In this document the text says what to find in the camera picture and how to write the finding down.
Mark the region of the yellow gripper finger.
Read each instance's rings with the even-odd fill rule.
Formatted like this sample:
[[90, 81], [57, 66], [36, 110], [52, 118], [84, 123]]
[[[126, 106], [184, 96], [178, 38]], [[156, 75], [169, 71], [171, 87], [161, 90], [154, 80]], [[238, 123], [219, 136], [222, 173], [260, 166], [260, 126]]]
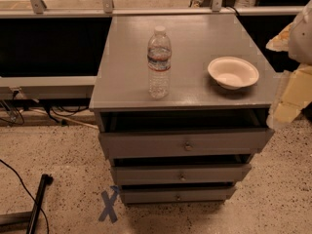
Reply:
[[290, 31], [293, 24], [288, 24], [278, 35], [268, 41], [265, 48], [273, 52], [287, 52], [289, 50]]
[[311, 102], [312, 66], [301, 64], [291, 73], [277, 107], [273, 110], [273, 119], [281, 124], [291, 123]]

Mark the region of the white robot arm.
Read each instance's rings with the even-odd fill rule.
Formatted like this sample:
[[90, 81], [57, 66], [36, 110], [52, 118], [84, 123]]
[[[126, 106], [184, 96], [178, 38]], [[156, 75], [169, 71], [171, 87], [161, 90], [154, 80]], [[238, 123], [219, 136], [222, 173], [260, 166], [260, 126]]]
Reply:
[[270, 129], [277, 130], [291, 123], [312, 102], [312, 1], [266, 48], [287, 52], [290, 59], [299, 63], [295, 71], [282, 74], [269, 109], [266, 123]]

